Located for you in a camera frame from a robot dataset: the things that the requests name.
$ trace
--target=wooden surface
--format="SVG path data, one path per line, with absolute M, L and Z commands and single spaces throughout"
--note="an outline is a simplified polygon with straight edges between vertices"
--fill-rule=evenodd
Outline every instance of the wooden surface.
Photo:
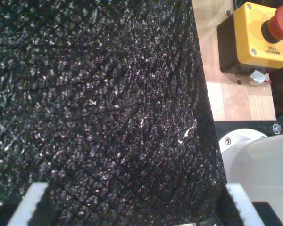
M 233 0 L 192 3 L 214 120 L 275 120 L 270 84 L 257 84 L 249 76 L 220 71 L 216 28 L 227 18 L 227 10 L 233 12 Z

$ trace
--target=black base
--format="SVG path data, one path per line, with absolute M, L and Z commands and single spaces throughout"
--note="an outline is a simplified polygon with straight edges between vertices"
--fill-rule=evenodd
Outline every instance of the black base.
M 218 139 L 236 129 L 254 129 L 271 137 L 276 135 L 273 125 L 277 121 L 215 121 L 215 129 Z

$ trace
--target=black leather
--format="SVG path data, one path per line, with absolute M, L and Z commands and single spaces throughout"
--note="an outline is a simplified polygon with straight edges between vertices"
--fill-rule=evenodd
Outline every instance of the black leather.
M 211 217 L 226 179 L 191 0 L 0 1 L 0 203 L 33 181 L 57 225 Z

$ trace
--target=white cylindrical part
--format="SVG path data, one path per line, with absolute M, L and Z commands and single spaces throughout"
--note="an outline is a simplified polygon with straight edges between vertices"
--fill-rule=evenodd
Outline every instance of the white cylindrical part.
M 229 183 L 240 183 L 252 201 L 266 201 L 283 222 L 283 135 L 245 139 L 222 152 Z

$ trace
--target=black textured fabric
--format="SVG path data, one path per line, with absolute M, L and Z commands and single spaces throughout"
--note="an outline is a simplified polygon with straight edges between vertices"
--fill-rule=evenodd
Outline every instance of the black textured fabric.
M 49 181 L 53 225 L 173 225 L 225 183 L 191 0 L 0 0 L 0 207 Z

